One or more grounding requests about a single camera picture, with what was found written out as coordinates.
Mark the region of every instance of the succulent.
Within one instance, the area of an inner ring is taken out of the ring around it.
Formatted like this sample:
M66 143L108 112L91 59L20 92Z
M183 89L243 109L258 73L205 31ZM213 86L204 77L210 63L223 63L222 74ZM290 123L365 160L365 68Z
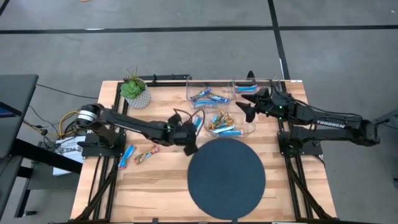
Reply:
M145 90L146 84L138 78L137 70L135 73L127 71L130 75L123 78L125 83L121 86L120 95L133 100Z

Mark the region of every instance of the black table leg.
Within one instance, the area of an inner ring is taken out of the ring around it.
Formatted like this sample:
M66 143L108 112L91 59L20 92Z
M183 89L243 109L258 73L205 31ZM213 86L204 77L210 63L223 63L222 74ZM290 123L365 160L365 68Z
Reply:
M33 161L43 162L50 166L77 174L80 174L81 172L81 163L58 155L54 152L50 152L41 147L37 147L20 139L15 139L14 144L12 145L11 154L32 159Z

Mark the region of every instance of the white paper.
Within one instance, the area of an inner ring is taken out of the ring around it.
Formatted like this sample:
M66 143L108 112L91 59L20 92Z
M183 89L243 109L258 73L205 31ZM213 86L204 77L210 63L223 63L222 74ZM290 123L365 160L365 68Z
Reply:
M59 146L59 150L62 152L64 149L81 149L81 147L77 144L80 141L84 141L86 139L86 136L78 136L78 137L69 137L65 138L62 140L57 140L55 143L61 144ZM83 157L81 156L81 152L79 151L72 151L72 152L63 152L63 156L73 159L74 161L77 161L79 163L83 163ZM69 171L62 170L59 168L53 168L52 175L63 175L63 174L69 174Z

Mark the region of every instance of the small potted plant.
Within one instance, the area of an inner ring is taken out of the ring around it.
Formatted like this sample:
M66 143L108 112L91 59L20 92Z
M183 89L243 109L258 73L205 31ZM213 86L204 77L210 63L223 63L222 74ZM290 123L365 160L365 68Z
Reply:
M121 86L120 95L125 97L126 101L133 108L141 109L150 103L150 93L145 82L138 78L136 72L129 72L129 76L123 78L124 83Z

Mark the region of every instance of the blue wrapper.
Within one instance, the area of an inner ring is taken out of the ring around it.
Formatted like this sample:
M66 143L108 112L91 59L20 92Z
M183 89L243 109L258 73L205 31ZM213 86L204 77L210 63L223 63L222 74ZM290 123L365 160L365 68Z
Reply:
M224 98L224 97L222 97L222 96L218 96L218 95L216 95L216 94L210 93L207 97L210 98L210 99L212 99L212 100L216 100L216 101L218 101L218 102L220 102L220 103L229 103L229 99Z
M218 102L215 100L196 100L195 103L203 103L203 104L217 104Z
M217 118L218 118L218 115L216 115L216 116L214 116L212 119L211 119L211 123L213 123L213 122L215 122L216 120L217 120Z
M199 126L200 126L202 120L203 120L203 119L202 119L201 117L199 117L199 116L196 116L196 117L193 119L193 124L195 125L195 127L197 127L197 129L199 128Z
M228 127L225 127L225 128L217 128L217 129L214 129L214 130L212 130L211 132L212 133L221 133L221 132L223 132L223 131L230 131L230 130L233 130L235 128L235 126L234 125L231 125L231 126L228 126Z
M199 108L199 107L202 107L202 106L217 106L218 105L217 101L213 101L213 100L204 100L204 101L206 101L206 103L194 102L193 107L194 108Z
M223 131L218 133L218 137L234 137L234 136L241 136L243 133L242 130L235 130L235 131Z
M236 86L236 87L235 87L235 91L236 91L237 93L241 93L241 92L253 92L253 91L256 91L256 89L257 89L257 85L253 85L253 86L242 86L242 87Z
M133 145L130 145L127 148L126 152L124 153L124 155L123 155L123 157L122 157L122 159L121 159L121 161L120 161L120 163L118 165L119 169L125 169L127 167L126 161L127 161L128 158L130 158L130 156L132 155L134 150L136 150L136 147L133 146Z
M201 97L203 97L203 96L205 96L205 95L208 95L210 92L211 92L211 88L210 88L210 87L206 87L204 90L202 90L202 91L201 91L200 93L198 93L197 95L191 96L190 99L191 99L192 101L196 101L196 100L198 100L199 98L201 98Z

